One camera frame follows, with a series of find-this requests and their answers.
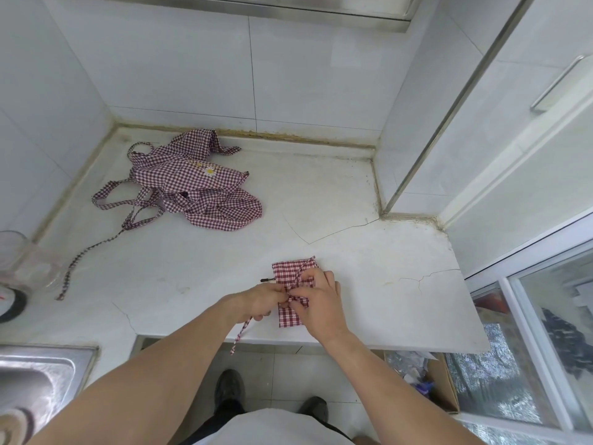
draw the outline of white countertop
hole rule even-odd
[[[105,181],[124,179],[128,146],[167,143],[171,133],[120,129],[41,240],[67,255],[119,231],[128,206],[90,201]],[[0,325],[3,342],[99,345],[90,381],[128,359],[137,334],[164,336],[227,293],[273,276],[276,261],[315,255],[342,283],[349,327],[373,348],[481,352],[489,343],[447,236],[418,221],[377,220],[368,160],[243,150],[211,160],[250,176],[244,189],[263,218],[223,232],[181,215],[124,232],[88,253],[64,301],[38,293],[18,318]],[[133,187],[113,200],[134,197]],[[241,325],[227,336],[234,340]],[[316,343],[303,326],[278,328],[278,312],[252,321],[242,341]]]

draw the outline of range hood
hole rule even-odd
[[[420,0],[118,0],[146,5],[405,32]]]

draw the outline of hand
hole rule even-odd
[[[292,307],[301,318],[302,324],[317,341],[326,346],[332,339],[348,334],[346,318],[342,309],[340,283],[334,280],[333,272],[324,272],[314,268],[305,270],[301,278],[313,277],[315,287],[299,287],[290,294],[295,297],[307,297],[309,307],[305,308],[298,301],[291,301]]]
[[[264,316],[270,315],[278,303],[284,303],[288,294],[283,284],[272,284],[264,282],[237,294],[229,295],[239,301],[239,320],[237,323],[248,321],[253,317],[260,321]]]

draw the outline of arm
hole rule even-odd
[[[291,295],[309,298],[309,308],[291,307],[309,333],[333,357],[365,406],[383,445],[484,445],[456,420],[421,396],[373,354],[346,326],[340,283],[333,272],[309,269],[302,278],[315,278],[315,287]]]
[[[166,444],[235,323],[262,320],[287,299],[281,284],[227,295],[85,389],[30,445]]]

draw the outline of black shoe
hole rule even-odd
[[[310,415],[311,417],[314,417],[325,423],[327,423],[327,420],[330,417],[330,413],[327,409],[327,402],[318,396],[312,396],[307,401],[305,401],[297,413]]]
[[[227,369],[218,377],[217,388],[214,390],[214,410],[226,400],[236,400],[245,404],[245,385],[237,370]]]

